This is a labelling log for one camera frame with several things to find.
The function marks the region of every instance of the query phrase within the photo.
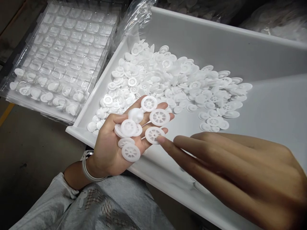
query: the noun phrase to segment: clear plastic tray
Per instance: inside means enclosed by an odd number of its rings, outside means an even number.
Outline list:
[[[101,74],[121,11],[114,2],[49,2],[1,94],[72,124]]]

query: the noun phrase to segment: white wristband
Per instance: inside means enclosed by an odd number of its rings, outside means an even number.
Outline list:
[[[83,170],[83,173],[85,175],[85,177],[91,181],[91,182],[100,182],[100,181],[103,181],[104,179],[106,179],[107,177],[103,177],[103,178],[96,178],[96,177],[93,177],[89,171],[87,171],[87,168],[86,168],[86,154],[83,154],[83,158],[82,158],[82,170]]]

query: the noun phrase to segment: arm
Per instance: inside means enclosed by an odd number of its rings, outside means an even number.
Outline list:
[[[141,101],[145,96],[139,98],[123,115],[110,114],[101,129],[97,137],[94,155],[86,160],[86,168],[90,175],[96,178],[103,178],[106,176],[116,176],[123,173],[133,163],[126,161],[122,156],[122,150],[118,147],[118,141],[120,138],[115,134],[114,127],[117,123],[122,123],[128,119],[128,112],[133,108],[140,108]],[[165,109],[167,103],[160,103],[158,109]],[[145,152],[151,144],[144,138],[145,131],[149,127],[154,126],[149,122],[150,112],[144,113],[144,118],[140,122],[143,132],[138,137],[132,137],[135,141],[135,145],[140,149],[141,154]],[[170,119],[174,118],[174,114],[170,113]],[[167,128],[162,128],[165,133],[168,132]],[[82,162],[75,162],[70,165],[64,172],[65,180],[70,187],[80,190],[84,186],[91,182],[84,176],[82,171]]]
[[[303,229],[307,178],[287,147],[209,132],[177,136],[173,142],[157,139],[184,170],[246,219],[263,229]]]

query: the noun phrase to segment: sleeve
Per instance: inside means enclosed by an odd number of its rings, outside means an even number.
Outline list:
[[[76,199],[72,189],[59,173],[32,208],[11,229],[47,229],[56,223]]]

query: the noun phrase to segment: right hand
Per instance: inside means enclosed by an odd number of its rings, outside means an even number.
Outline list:
[[[227,207],[263,229],[298,229],[307,211],[307,178],[291,151],[224,133],[159,136],[164,150]]]

